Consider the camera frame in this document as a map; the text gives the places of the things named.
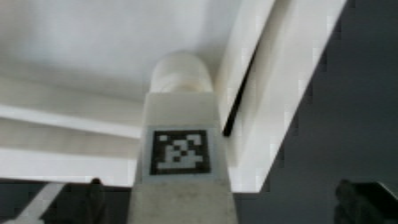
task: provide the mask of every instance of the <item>white ceiling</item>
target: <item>white ceiling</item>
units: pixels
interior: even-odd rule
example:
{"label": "white ceiling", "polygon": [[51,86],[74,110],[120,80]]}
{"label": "white ceiling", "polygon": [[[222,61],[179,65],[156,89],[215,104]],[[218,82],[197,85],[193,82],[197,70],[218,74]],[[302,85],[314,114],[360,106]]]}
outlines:
{"label": "white ceiling", "polygon": [[142,100],[167,53],[215,73],[240,1],[1,1],[0,75]]}

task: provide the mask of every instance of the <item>white panel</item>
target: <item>white panel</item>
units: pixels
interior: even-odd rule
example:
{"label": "white panel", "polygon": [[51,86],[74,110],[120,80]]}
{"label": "white panel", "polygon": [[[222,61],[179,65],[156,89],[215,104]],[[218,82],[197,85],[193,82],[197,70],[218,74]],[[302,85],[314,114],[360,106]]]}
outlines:
{"label": "white panel", "polygon": [[257,192],[264,183],[343,5],[343,0],[275,2],[227,139],[234,192]]}
{"label": "white panel", "polygon": [[138,141],[0,119],[0,177],[129,187]]}
{"label": "white panel", "polygon": [[136,184],[128,224],[238,224],[232,199],[222,181]]}
{"label": "white panel", "polygon": [[222,127],[238,94],[273,1],[275,0],[245,0],[240,6],[222,64],[215,77]]}
{"label": "white panel", "polygon": [[[206,131],[208,136],[204,139],[208,139],[208,153],[209,153],[209,173],[195,173],[192,174],[199,177],[197,180],[200,180],[200,174],[202,178],[208,179],[227,179],[227,165],[225,165],[225,148],[224,148],[224,140],[220,135],[220,129],[218,129],[218,111],[216,111],[216,96],[213,93],[208,92],[184,92],[184,93],[151,93],[147,94],[147,100],[145,100],[145,120],[144,120],[144,131],[145,135],[142,138],[142,148],[145,149],[145,152],[142,153],[144,160],[142,160],[142,166],[149,168],[149,161],[151,160],[151,152],[156,145],[160,144],[156,141],[151,141],[151,134],[152,131],[192,131],[192,130],[202,130]],[[144,168],[142,174],[149,176],[149,169]],[[188,175],[176,174],[176,177],[172,176],[176,173],[170,172],[168,176],[172,181],[176,179],[184,180]],[[151,179],[158,179],[156,175],[151,175],[151,179],[145,178],[151,181]]]}
{"label": "white panel", "polygon": [[142,103],[0,77],[0,117],[140,137]]}
{"label": "white panel", "polygon": [[216,70],[240,1],[1,0],[5,75],[142,100],[165,54]]}

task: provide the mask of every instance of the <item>black object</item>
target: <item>black object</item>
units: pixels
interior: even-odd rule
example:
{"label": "black object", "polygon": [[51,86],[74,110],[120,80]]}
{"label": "black object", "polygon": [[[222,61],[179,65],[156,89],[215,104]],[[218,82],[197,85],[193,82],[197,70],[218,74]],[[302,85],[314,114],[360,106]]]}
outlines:
{"label": "black object", "polygon": [[348,180],[339,182],[335,197],[339,204],[334,209],[334,224],[382,224],[380,211],[357,193],[355,185]]}
{"label": "black object", "polygon": [[41,219],[46,224],[108,224],[104,189],[99,179],[90,184],[67,184]]}
{"label": "black object", "polygon": [[252,52],[252,58],[250,58],[250,62],[248,62],[248,67],[247,67],[247,71],[245,71],[243,80],[241,80],[241,83],[240,83],[240,89],[238,89],[238,93],[236,93],[236,97],[234,97],[234,101],[232,101],[232,107],[231,107],[231,111],[229,111],[229,115],[227,115],[227,122],[225,122],[224,129],[222,129],[222,136],[224,137],[231,137],[231,133],[232,133],[234,120],[236,120],[236,116],[238,116],[238,110],[240,110],[240,105],[241,105],[241,99],[243,99],[243,93],[245,93],[245,87],[247,87],[247,80],[248,80],[248,73],[250,73],[250,70],[252,70],[256,54],[257,54],[257,46],[256,46],[256,49],[254,49],[254,52]]}
{"label": "black object", "polygon": [[357,193],[382,212],[383,218],[398,220],[398,201],[380,183],[355,183],[353,186]]}

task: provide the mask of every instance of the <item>dark background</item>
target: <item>dark background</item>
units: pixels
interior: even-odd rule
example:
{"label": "dark background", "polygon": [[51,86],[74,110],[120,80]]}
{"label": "dark background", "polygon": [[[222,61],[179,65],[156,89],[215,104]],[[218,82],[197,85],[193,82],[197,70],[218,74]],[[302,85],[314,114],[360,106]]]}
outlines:
{"label": "dark background", "polygon": [[[236,194],[240,224],[332,223],[341,178],[398,183],[398,0],[350,0],[259,194]],[[0,182],[0,221],[41,183]],[[128,189],[108,188],[124,224]]]}

